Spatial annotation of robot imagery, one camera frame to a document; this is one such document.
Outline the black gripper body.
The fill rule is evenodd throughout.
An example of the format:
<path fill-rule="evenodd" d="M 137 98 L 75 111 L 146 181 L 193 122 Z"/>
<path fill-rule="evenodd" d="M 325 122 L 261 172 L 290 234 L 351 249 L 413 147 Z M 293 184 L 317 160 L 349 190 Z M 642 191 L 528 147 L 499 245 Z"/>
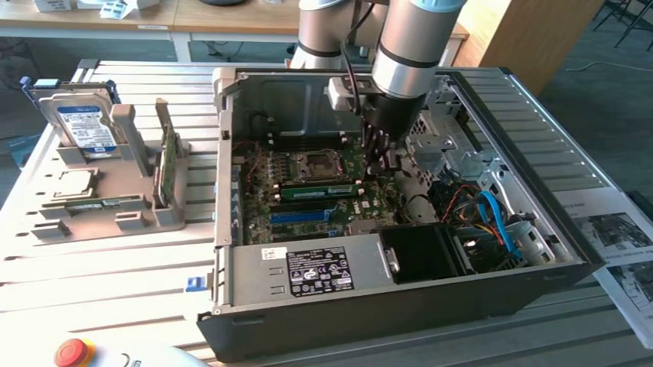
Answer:
<path fill-rule="evenodd" d="M 424 96 L 403 99 L 387 94 L 365 95 L 361 106 L 363 135 L 381 132 L 403 137 L 424 106 Z"/>

